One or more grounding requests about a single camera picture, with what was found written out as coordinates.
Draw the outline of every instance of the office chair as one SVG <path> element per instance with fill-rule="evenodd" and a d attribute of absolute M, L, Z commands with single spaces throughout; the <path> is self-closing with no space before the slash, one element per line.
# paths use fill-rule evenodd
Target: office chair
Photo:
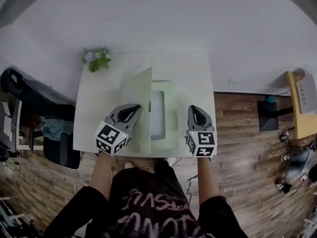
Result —
<path fill-rule="evenodd" d="M 51 102 L 41 93 L 31 88 L 27 84 L 27 79 L 15 69 L 7 68 L 1 75 L 0 84 L 3 92 L 10 92 L 37 115 L 74 121 L 75 107 L 73 105 Z M 34 126 L 30 128 L 29 147 L 31 150 L 33 150 L 34 139 L 42 135 L 41 131 L 35 131 Z M 50 161 L 71 169 L 79 167 L 80 151 L 73 150 L 73 134 L 62 133 L 60 141 L 51 140 L 44 136 L 43 149 L 44 156 Z"/>

